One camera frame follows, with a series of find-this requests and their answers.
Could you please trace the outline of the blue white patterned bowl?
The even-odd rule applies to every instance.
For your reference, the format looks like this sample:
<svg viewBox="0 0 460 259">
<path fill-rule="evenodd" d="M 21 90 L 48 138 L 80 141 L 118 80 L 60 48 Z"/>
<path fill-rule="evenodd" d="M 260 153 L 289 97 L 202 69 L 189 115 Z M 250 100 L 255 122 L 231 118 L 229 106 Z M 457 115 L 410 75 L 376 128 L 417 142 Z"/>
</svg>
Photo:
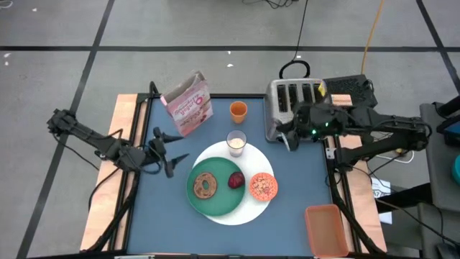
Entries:
<svg viewBox="0 0 460 259">
<path fill-rule="evenodd" d="M 269 173 L 257 173 L 249 182 L 249 192 L 257 201 L 271 201 L 278 192 L 277 180 Z"/>
</svg>

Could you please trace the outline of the dark blue device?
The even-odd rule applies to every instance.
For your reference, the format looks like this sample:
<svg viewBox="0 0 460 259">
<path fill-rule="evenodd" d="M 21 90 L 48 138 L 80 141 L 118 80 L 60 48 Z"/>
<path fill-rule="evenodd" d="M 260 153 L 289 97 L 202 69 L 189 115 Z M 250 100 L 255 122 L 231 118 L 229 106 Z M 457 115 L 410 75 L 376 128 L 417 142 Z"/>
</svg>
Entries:
<svg viewBox="0 0 460 259">
<path fill-rule="evenodd" d="M 460 147 L 460 114 L 440 123 L 436 131 L 443 135 L 446 145 Z"/>
</svg>

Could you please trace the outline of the clear glass with milk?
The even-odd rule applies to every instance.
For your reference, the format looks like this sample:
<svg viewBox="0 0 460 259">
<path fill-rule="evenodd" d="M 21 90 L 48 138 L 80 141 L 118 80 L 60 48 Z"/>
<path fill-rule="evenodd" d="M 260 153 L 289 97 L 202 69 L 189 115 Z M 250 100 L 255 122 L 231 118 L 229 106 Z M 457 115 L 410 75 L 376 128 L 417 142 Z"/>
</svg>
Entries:
<svg viewBox="0 0 460 259">
<path fill-rule="evenodd" d="M 241 130 L 233 130 L 226 136 L 226 144 L 232 157 L 239 157 L 244 151 L 247 143 L 247 136 Z"/>
</svg>

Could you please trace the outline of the black aluminium table frame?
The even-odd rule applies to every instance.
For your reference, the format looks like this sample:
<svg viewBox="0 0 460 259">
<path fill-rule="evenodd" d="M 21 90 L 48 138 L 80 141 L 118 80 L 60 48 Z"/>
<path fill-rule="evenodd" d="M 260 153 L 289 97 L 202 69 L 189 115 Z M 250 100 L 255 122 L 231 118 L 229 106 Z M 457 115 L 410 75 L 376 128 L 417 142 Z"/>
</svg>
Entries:
<svg viewBox="0 0 460 259">
<path fill-rule="evenodd" d="M 216 125 L 220 130 L 230 127 L 228 108 L 232 101 L 248 103 L 249 122 L 243 129 L 250 143 L 268 157 L 282 184 L 282 196 L 256 219 L 235 227 L 213 223 L 199 214 L 188 202 L 186 178 L 199 152 L 219 139 L 218 134 L 207 137 L 204 128 L 199 127 L 167 147 L 169 154 L 182 157 L 172 178 L 164 173 L 139 176 L 135 199 L 119 231 L 119 242 L 126 253 L 240 259 L 296 259 L 312 255 L 303 217 L 305 210 L 335 202 L 331 195 L 334 183 L 327 175 L 326 144 L 304 144 L 290 153 L 282 145 L 266 141 L 261 94 L 213 94 L 215 113 L 205 126 Z"/>
</svg>

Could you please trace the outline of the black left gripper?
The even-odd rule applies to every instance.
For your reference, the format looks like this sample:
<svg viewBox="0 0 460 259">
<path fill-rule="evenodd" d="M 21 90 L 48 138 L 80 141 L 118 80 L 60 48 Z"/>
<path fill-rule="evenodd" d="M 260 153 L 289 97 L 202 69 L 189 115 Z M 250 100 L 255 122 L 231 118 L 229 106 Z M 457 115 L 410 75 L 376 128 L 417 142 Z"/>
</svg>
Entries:
<svg viewBox="0 0 460 259">
<path fill-rule="evenodd" d="M 174 142 L 183 139 L 182 136 L 172 136 L 161 132 L 158 127 L 155 127 L 154 137 L 146 144 L 133 146 L 129 141 L 121 139 L 120 146 L 120 169 L 123 171 L 132 171 L 138 173 L 147 173 L 150 175 L 158 174 L 160 171 L 164 171 L 168 178 L 174 176 L 174 168 L 176 165 L 189 156 L 188 153 L 180 155 L 172 160 L 166 158 L 166 142 Z M 127 157 L 124 156 L 123 151 L 126 148 L 138 148 L 143 150 L 146 157 L 142 163 L 142 170 L 138 171 L 129 166 L 127 163 Z"/>
</svg>

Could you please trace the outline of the pink strawberry yogurt cereal box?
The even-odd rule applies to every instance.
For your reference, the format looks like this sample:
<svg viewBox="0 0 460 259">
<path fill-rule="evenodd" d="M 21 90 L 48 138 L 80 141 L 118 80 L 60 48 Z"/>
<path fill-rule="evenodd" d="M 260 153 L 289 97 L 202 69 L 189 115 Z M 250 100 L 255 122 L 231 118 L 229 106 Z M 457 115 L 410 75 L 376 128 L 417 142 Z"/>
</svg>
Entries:
<svg viewBox="0 0 460 259">
<path fill-rule="evenodd" d="M 182 83 L 162 94 L 160 100 L 183 137 L 213 115 L 208 82 L 200 71 L 193 71 Z"/>
</svg>

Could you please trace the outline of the grey cabinet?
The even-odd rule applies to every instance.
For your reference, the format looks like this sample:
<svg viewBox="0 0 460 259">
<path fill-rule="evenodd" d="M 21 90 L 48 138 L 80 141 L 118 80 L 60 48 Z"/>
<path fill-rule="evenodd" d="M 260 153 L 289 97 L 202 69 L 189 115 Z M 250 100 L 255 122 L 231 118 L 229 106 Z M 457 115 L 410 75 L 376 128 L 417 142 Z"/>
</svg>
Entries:
<svg viewBox="0 0 460 259">
<path fill-rule="evenodd" d="M 443 118 L 437 114 L 433 104 L 421 104 L 420 115 L 433 129 L 425 149 L 433 203 L 441 209 L 460 212 L 460 185 L 452 176 L 460 147 L 446 145 L 443 135 L 436 131 Z"/>
</svg>

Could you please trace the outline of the green plate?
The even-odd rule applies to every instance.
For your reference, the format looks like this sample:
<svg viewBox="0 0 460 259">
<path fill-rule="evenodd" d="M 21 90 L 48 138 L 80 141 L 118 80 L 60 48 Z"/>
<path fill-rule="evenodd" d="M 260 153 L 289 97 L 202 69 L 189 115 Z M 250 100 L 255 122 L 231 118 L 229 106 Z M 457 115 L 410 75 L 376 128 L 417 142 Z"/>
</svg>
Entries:
<svg viewBox="0 0 460 259">
<path fill-rule="evenodd" d="M 242 172 L 237 164 L 229 159 L 220 157 L 206 158 L 193 166 L 186 185 L 187 197 L 192 207 L 201 214 L 210 217 L 222 216 L 232 212 L 241 203 L 245 193 L 245 184 L 236 189 L 228 186 L 230 175 L 237 171 Z M 193 193 L 195 178 L 204 172 L 212 173 L 218 184 L 216 193 L 209 199 L 199 199 Z"/>
</svg>

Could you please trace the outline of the brown bagel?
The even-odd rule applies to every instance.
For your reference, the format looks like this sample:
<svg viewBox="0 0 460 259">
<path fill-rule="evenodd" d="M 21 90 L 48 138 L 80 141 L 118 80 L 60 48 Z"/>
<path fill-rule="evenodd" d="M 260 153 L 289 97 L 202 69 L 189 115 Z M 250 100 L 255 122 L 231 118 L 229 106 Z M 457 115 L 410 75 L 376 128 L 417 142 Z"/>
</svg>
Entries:
<svg viewBox="0 0 460 259">
<path fill-rule="evenodd" d="M 199 199 L 209 199 L 217 191 L 217 180 L 212 173 L 204 172 L 199 174 L 193 182 L 193 193 Z"/>
</svg>

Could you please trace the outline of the dark red apple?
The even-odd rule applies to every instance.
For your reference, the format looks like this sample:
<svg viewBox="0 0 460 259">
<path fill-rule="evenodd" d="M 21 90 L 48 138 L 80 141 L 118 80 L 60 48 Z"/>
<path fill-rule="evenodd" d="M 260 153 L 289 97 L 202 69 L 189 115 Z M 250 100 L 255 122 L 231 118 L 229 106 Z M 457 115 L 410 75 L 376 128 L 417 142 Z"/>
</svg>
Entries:
<svg viewBox="0 0 460 259">
<path fill-rule="evenodd" d="M 228 180 L 228 186 L 232 189 L 239 188 L 245 184 L 244 174 L 240 171 L 233 172 Z"/>
</svg>

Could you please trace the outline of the white paper sheet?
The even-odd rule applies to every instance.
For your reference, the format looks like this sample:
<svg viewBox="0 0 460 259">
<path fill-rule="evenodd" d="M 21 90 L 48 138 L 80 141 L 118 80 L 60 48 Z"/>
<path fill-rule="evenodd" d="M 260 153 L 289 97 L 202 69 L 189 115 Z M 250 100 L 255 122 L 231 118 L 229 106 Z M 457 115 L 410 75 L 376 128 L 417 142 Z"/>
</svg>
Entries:
<svg viewBox="0 0 460 259">
<path fill-rule="evenodd" d="M 381 181 L 371 177 L 372 191 L 374 198 L 378 199 L 391 194 L 391 184 L 388 181 Z M 379 213 L 379 220 L 384 224 L 392 224 L 392 212 Z"/>
</svg>

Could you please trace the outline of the black rig strut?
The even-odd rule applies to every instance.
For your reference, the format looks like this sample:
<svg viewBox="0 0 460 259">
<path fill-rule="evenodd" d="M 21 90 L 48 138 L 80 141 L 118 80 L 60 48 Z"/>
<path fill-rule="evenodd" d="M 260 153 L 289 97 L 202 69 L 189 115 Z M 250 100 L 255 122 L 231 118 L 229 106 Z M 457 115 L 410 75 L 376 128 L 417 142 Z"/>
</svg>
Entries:
<svg viewBox="0 0 460 259">
<path fill-rule="evenodd" d="M 363 242 L 365 248 L 368 250 L 370 254 L 385 254 L 385 251 L 377 247 L 373 240 L 367 235 L 367 233 L 364 231 L 364 229 L 361 227 L 361 225 L 354 217 L 352 211 L 347 208 L 344 200 L 340 197 L 339 190 L 337 189 L 337 182 L 335 180 L 335 171 L 333 169 L 328 169 L 327 176 L 333 203 L 335 203 L 339 210 L 344 214 L 344 216 L 350 224 L 351 229 L 355 232 L 357 237 Z"/>
<path fill-rule="evenodd" d="M 121 219 L 123 218 L 125 213 L 128 211 L 128 209 L 132 207 L 132 204 L 134 203 L 138 185 L 139 185 L 139 178 L 140 178 L 140 173 L 134 173 L 132 187 L 130 189 L 128 197 L 126 198 L 124 203 L 121 205 L 121 208 L 119 209 L 119 211 L 115 213 L 114 218 L 110 221 L 108 227 L 104 230 L 102 235 L 97 239 L 97 241 L 92 246 L 86 249 L 86 252 L 102 251 L 104 245 L 110 239 L 113 232 L 118 229 Z"/>
</svg>

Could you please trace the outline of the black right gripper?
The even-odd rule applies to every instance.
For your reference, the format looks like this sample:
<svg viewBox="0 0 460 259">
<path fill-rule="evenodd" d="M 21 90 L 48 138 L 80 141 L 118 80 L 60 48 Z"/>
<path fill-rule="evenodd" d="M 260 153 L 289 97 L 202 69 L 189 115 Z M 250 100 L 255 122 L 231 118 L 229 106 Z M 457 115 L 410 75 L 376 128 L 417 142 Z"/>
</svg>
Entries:
<svg viewBox="0 0 460 259">
<path fill-rule="evenodd" d="M 347 112 L 332 104 L 302 102 L 295 106 L 293 115 L 293 121 L 276 127 L 278 132 L 288 132 L 286 138 L 290 151 L 298 149 L 298 135 L 305 139 L 319 140 L 330 135 L 340 135 L 347 125 Z"/>
</svg>

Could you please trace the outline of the teal object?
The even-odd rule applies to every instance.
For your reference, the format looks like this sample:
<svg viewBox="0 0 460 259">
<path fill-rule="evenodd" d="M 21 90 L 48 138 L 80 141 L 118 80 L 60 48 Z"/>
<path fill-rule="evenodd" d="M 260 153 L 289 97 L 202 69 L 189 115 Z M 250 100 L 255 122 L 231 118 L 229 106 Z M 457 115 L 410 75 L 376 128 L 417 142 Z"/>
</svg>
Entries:
<svg viewBox="0 0 460 259">
<path fill-rule="evenodd" d="M 456 184 L 460 186 L 460 155 L 457 155 L 453 162 L 451 175 Z"/>
</svg>

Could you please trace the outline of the orange plastic cup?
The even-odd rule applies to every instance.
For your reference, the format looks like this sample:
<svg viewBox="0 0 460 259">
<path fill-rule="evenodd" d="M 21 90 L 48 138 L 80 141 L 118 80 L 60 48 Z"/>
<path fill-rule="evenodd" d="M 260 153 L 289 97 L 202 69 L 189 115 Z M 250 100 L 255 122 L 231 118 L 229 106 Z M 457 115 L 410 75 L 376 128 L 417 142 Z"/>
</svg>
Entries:
<svg viewBox="0 0 460 259">
<path fill-rule="evenodd" d="M 243 101 L 235 101 L 229 107 L 234 123 L 241 124 L 247 115 L 247 105 Z"/>
</svg>

